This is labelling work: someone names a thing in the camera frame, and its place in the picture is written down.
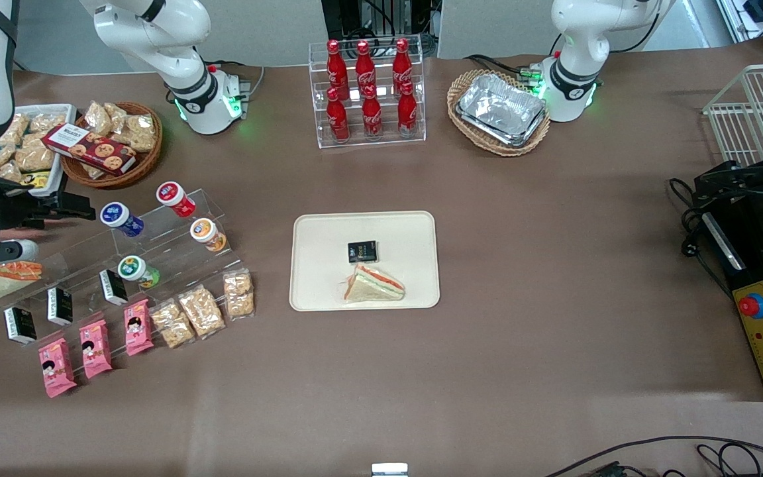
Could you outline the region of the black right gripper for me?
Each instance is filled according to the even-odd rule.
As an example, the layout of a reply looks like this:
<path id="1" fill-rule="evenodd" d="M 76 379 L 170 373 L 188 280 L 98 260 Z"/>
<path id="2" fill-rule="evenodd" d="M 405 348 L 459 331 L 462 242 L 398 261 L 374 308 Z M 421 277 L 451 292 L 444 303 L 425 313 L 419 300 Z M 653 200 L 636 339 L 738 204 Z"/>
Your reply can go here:
<path id="1" fill-rule="evenodd" d="M 79 194 L 57 191 L 37 197 L 27 188 L 0 178 L 0 231 L 44 230 L 45 221 L 64 219 L 94 221 L 96 209 L 91 207 L 90 199 Z"/>

